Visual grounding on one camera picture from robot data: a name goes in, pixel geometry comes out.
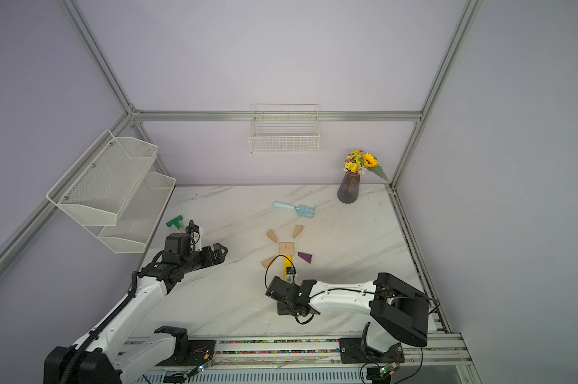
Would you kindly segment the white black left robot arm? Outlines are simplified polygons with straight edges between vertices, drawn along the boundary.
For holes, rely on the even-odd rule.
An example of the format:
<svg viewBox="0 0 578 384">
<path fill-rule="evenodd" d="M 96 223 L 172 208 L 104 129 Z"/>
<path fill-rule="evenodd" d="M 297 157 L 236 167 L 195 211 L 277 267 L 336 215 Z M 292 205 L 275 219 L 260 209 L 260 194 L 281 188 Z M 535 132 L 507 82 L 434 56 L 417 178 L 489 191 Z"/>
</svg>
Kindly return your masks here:
<svg viewBox="0 0 578 384">
<path fill-rule="evenodd" d="M 189 272 L 224 262 L 228 248 L 219 243 L 193 251 L 170 246 L 141 270 L 119 302 L 91 331 L 69 347 L 55 347 L 44 362 L 45 383 L 131 383 L 154 366 L 201 365 L 210 360 L 211 344 L 191 345 L 188 330 L 160 326 L 134 350 L 120 350 L 153 307 Z"/>
</svg>

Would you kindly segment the yellow rectangular block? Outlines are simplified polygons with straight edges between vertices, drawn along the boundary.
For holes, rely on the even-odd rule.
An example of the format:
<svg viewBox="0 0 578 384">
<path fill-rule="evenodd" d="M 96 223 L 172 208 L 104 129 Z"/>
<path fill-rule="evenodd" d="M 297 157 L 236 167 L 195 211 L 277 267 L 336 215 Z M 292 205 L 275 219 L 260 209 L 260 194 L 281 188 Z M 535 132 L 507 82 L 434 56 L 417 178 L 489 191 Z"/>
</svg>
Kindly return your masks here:
<svg viewBox="0 0 578 384">
<path fill-rule="evenodd" d="M 295 281 L 295 266 L 291 255 L 284 256 L 284 281 L 288 283 Z"/>
</svg>

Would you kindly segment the natural wooden triangle block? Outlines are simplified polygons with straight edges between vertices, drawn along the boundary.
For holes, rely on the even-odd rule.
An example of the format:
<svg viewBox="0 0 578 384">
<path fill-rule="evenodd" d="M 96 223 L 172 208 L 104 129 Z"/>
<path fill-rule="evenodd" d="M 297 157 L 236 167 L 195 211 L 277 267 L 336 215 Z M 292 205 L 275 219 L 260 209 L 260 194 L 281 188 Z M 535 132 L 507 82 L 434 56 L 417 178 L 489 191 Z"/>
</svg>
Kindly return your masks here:
<svg viewBox="0 0 578 384">
<path fill-rule="evenodd" d="M 266 236 L 267 236 L 271 241 L 273 241 L 273 243 L 278 243 L 278 242 L 279 242 L 279 241 L 278 241 L 278 238 L 276 238 L 276 235 L 275 235 L 275 233 L 274 233 L 273 230 L 268 230 L 267 233 L 266 233 Z"/>
</svg>

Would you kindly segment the purple triangle block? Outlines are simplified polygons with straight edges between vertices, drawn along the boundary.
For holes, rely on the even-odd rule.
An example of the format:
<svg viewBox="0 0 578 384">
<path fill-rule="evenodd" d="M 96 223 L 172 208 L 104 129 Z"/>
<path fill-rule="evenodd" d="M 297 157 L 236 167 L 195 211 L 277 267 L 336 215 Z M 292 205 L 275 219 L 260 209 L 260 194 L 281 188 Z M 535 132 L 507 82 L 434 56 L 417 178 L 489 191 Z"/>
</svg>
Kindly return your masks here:
<svg viewBox="0 0 578 384">
<path fill-rule="evenodd" d="M 305 262 L 311 264 L 312 255 L 308 253 L 299 252 L 298 256 L 303 259 Z"/>
</svg>

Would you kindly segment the natural wooden wedge block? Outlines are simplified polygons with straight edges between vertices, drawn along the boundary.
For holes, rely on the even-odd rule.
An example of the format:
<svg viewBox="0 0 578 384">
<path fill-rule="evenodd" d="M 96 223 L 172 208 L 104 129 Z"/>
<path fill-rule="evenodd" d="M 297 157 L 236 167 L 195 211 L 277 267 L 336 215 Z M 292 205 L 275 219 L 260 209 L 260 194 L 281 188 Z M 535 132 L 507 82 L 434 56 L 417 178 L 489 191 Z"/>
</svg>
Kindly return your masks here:
<svg viewBox="0 0 578 384">
<path fill-rule="evenodd" d="M 265 259 L 263 262 L 261 262 L 262 267 L 264 269 L 268 269 L 268 267 L 270 267 L 270 265 L 274 262 L 275 259 L 276 259 L 276 256 Z"/>
</svg>

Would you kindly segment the natural wooden square block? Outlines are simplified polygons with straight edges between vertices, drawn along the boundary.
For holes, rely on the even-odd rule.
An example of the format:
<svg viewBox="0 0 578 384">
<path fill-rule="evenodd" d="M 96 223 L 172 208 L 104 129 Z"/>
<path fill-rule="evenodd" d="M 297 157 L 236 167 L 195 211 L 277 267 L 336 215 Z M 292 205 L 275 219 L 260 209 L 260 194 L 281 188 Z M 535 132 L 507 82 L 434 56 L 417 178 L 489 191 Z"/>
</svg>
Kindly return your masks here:
<svg viewBox="0 0 578 384">
<path fill-rule="evenodd" d="M 279 254 L 284 255 L 284 256 L 294 256 L 295 255 L 295 244 L 293 242 L 279 243 Z"/>
</svg>

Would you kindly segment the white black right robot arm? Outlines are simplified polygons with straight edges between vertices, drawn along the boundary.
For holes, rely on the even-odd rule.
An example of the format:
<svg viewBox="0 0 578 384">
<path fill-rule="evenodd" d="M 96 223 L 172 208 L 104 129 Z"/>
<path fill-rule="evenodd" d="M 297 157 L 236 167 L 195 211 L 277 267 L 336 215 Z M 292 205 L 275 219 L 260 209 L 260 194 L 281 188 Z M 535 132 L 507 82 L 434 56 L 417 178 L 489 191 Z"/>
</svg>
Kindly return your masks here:
<svg viewBox="0 0 578 384">
<path fill-rule="evenodd" d="M 277 302 L 281 315 L 305 317 L 303 324 L 328 313 L 367 315 L 360 337 L 340 339 L 343 363 L 400 364 L 404 346 L 428 345 L 429 297 L 390 273 L 356 284 L 308 279 L 299 285 L 275 277 L 266 296 Z"/>
</svg>

